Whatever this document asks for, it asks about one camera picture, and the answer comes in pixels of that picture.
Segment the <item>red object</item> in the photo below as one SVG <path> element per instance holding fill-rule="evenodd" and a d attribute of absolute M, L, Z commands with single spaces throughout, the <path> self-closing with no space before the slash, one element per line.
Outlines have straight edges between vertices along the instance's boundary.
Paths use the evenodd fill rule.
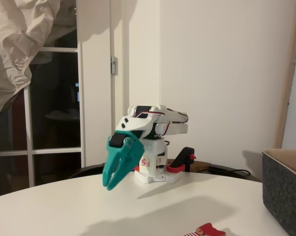
<path fill-rule="evenodd" d="M 189 155 L 189 158 L 190 158 L 191 160 L 194 160 L 194 159 L 196 159 L 196 156 L 195 156 L 194 154 L 190 154 L 190 155 Z"/>
<path fill-rule="evenodd" d="M 211 223 L 207 223 L 198 227 L 196 232 L 189 233 L 184 236 L 226 236 L 226 233 L 216 230 Z"/>
<path fill-rule="evenodd" d="M 166 167 L 167 167 L 167 172 L 175 173 L 175 174 L 185 170 L 185 165 L 181 165 L 181 166 L 176 167 L 176 168 L 172 168 L 172 167 L 170 167 L 168 165 Z"/>

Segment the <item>wooden frame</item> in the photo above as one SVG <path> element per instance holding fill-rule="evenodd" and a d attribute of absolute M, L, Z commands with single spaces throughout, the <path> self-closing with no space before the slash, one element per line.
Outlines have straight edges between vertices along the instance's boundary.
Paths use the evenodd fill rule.
<path fill-rule="evenodd" d="M 294 25 L 291 32 L 291 42 L 290 42 L 290 56 L 288 60 L 288 68 L 286 79 L 284 80 L 284 84 L 282 87 L 282 95 L 281 95 L 281 104 L 279 108 L 279 116 L 276 124 L 275 136 L 274 136 L 274 148 L 281 148 L 282 142 L 284 139 L 287 114 L 288 114 L 288 106 L 289 99 L 291 94 L 293 77 L 295 74 L 296 65 L 292 62 L 296 59 L 296 9 L 295 9 L 295 17 L 294 17 Z"/>

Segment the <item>cable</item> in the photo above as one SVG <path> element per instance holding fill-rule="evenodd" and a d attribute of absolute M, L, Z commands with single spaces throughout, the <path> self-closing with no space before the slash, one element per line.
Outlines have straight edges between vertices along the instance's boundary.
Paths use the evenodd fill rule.
<path fill-rule="evenodd" d="M 199 172 L 203 172 L 203 171 L 212 171 L 212 172 L 219 172 L 219 173 L 233 173 L 233 172 L 243 171 L 243 172 L 247 172 L 246 176 L 252 175 L 251 172 L 249 172 L 248 170 L 243 170 L 243 169 L 232 170 L 232 171 L 219 171 L 219 170 L 209 168 L 209 169 L 204 169 L 204 170 L 197 171 L 197 172 L 199 173 Z"/>

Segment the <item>gray fabric box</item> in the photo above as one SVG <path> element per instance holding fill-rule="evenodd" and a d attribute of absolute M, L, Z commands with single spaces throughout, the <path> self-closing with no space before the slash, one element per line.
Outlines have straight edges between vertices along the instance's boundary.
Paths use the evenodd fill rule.
<path fill-rule="evenodd" d="M 263 201 L 282 228 L 296 236 L 296 150 L 263 152 Z"/>

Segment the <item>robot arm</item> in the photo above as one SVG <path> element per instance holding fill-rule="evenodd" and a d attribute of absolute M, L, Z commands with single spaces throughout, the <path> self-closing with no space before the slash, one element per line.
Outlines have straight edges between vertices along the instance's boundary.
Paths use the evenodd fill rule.
<path fill-rule="evenodd" d="M 164 152 L 163 136 L 187 133 L 188 116 L 165 106 L 137 106 L 128 109 L 113 136 L 108 138 L 108 158 L 103 170 L 103 185 L 113 189 L 139 165 L 144 152 Z"/>

